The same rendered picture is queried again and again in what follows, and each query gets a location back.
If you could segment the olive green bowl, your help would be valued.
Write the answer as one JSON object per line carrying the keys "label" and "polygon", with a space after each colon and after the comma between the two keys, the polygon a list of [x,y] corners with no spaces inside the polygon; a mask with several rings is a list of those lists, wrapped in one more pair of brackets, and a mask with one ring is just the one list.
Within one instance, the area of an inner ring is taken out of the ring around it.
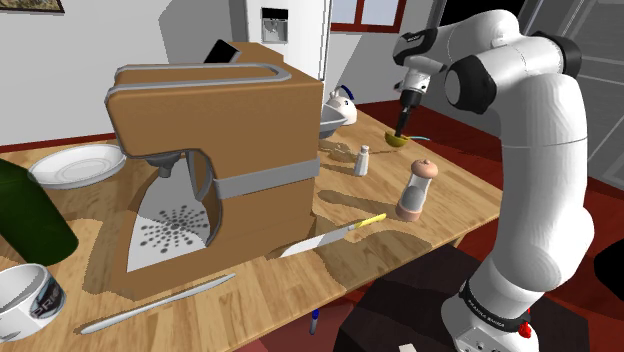
{"label": "olive green bowl", "polygon": [[400,148],[410,141],[410,138],[404,135],[397,137],[393,131],[386,131],[384,139],[388,145],[395,148]]}

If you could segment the white salt shaker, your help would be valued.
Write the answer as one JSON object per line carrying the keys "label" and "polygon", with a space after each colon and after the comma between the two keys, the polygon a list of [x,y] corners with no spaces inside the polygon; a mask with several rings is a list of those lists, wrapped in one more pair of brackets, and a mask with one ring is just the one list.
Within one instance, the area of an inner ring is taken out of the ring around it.
{"label": "white salt shaker", "polygon": [[354,175],[355,176],[365,176],[368,172],[368,164],[369,164],[369,147],[367,145],[362,145],[358,152],[356,162],[354,164]]}

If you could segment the wooden pepper mill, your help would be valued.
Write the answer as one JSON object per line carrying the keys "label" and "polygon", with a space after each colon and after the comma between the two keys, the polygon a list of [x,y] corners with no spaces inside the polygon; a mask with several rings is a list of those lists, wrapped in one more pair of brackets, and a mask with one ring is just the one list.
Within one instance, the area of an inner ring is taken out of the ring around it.
{"label": "wooden pepper mill", "polygon": [[397,216],[404,221],[419,219],[426,201],[429,185],[438,174],[437,165],[428,159],[415,160],[411,175],[396,205]]}

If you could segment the red framed window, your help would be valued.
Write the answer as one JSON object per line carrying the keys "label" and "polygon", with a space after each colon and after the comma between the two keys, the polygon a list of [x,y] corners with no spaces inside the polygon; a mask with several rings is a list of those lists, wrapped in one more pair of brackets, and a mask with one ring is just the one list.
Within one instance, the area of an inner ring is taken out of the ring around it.
{"label": "red framed window", "polygon": [[407,0],[331,0],[331,30],[398,33]]}

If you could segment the white refrigerator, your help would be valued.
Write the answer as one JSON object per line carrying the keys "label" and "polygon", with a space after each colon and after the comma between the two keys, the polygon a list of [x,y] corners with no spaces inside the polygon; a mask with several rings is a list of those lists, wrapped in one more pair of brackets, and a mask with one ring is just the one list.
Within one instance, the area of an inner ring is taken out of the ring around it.
{"label": "white refrigerator", "polygon": [[332,0],[228,0],[232,38],[283,55],[292,67],[324,81]]}

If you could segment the brown coffee machine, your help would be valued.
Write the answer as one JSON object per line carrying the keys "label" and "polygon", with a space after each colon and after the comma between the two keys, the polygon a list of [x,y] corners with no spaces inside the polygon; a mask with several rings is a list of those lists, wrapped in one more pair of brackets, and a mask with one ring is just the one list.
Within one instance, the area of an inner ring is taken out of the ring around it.
{"label": "brown coffee machine", "polygon": [[119,230],[109,289],[139,300],[309,233],[322,83],[257,43],[228,63],[127,65],[105,104],[147,173]]}

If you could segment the dark robot stand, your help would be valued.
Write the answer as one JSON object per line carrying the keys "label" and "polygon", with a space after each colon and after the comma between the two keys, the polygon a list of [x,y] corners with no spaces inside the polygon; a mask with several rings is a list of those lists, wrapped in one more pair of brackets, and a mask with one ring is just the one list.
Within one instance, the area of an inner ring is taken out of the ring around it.
{"label": "dark robot stand", "polygon": [[[341,324],[333,352],[456,352],[441,305],[480,265],[445,245],[375,280]],[[587,320],[543,297],[531,307],[540,352],[590,352]]]}

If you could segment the silver butter knife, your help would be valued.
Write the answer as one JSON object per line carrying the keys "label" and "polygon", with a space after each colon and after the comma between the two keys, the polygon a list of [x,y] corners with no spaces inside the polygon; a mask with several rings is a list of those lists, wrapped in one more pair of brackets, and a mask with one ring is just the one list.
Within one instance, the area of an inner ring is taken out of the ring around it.
{"label": "silver butter knife", "polygon": [[219,286],[229,280],[231,280],[232,278],[234,278],[236,276],[235,273],[231,273],[222,277],[219,277],[217,279],[211,280],[209,282],[203,283],[201,285],[198,285],[196,287],[187,289],[185,291],[182,291],[180,293],[174,294],[170,297],[166,297],[157,301],[154,301],[152,303],[149,303],[147,305],[126,311],[126,312],[122,312],[119,314],[116,314],[114,316],[105,318],[101,321],[98,322],[94,322],[86,327],[84,327],[81,331],[80,334],[81,335],[86,335],[86,334],[91,334],[97,331],[100,331],[102,329],[108,328],[112,325],[118,324],[122,321],[125,321],[127,319],[130,319],[134,316],[137,316],[141,313],[144,313],[146,311],[149,311],[151,309],[172,303],[174,301],[178,301],[178,300],[182,300],[191,296],[194,296],[196,294],[202,293],[204,291],[207,291],[209,289],[212,289],[216,286]]}

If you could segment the white plate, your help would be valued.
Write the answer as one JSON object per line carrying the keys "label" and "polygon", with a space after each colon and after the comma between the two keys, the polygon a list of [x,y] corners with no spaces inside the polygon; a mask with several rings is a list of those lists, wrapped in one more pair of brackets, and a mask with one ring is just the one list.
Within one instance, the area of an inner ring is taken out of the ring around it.
{"label": "white plate", "polygon": [[120,171],[125,162],[126,156],[116,145],[83,145],[40,159],[29,168],[29,173],[43,188],[69,190],[106,180]]}

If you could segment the dark green bottle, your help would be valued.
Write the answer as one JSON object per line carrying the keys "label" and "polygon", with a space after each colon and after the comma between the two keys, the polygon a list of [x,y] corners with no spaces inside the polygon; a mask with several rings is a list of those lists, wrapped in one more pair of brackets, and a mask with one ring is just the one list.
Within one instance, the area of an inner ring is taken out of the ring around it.
{"label": "dark green bottle", "polygon": [[79,240],[34,176],[0,158],[0,235],[29,263],[68,258]]}

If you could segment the white printed cup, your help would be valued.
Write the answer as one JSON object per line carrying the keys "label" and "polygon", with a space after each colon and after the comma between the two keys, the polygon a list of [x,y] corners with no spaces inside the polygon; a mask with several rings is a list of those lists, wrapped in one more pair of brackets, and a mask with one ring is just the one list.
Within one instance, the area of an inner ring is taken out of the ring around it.
{"label": "white printed cup", "polygon": [[0,272],[0,343],[24,339],[61,312],[66,294],[48,269],[28,263]]}

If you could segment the yellow handled knife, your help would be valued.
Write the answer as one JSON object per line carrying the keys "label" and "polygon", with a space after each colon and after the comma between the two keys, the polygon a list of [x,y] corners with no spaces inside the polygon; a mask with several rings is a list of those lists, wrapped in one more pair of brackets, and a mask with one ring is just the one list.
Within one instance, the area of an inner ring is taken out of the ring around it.
{"label": "yellow handled knife", "polygon": [[280,255],[280,257],[284,258],[284,257],[292,256],[301,252],[305,252],[305,251],[312,250],[317,247],[321,247],[321,246],[333,243],[335,241],[343,239],[348,232],[370,225],[375,222],[382,221],[386,218],[386,216],[387,216],[386,213],[382,213],[374,217],[362,220],[360,222],[357,222],[348,226],[344,226],[339,229],[332,230],[325,234],[321,234],[321,235],[297,242],[291,245],[290,247],[286,248],[285,251]]}

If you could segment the dark framed wall picture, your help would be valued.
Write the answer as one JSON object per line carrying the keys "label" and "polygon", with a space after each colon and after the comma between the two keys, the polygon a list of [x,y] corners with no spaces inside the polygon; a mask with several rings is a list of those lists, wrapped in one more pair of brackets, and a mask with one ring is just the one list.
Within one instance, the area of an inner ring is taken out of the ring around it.
{"label": "dark framed wall picture", "polygon": [[60,0],[0,0],[0,12],[64,13]]}

